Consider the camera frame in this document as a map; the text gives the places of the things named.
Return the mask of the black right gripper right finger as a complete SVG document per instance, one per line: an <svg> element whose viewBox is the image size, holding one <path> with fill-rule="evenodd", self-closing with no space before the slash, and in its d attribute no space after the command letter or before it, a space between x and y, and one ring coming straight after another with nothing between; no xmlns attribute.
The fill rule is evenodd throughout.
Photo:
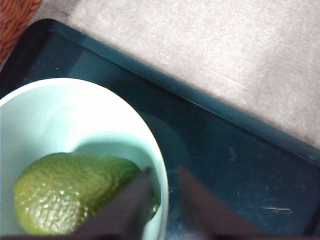
<svg viewBox="0 0 320 240"><path fill-rule="evenodd" d="M224 204L189 170L180 166L182 219L190 232L202 236L258 236L262 232Z"/></svg>

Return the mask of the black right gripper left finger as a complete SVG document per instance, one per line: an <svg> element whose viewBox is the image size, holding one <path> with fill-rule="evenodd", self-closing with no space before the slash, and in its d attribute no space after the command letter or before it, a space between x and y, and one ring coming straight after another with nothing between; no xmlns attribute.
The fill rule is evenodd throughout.
<svg viewBox="0 0 320 240"><path fill-rule="evenodd" d="M85 221L76 236L141 236L152 199L151 169L142 171L111 202Z"/></svg>

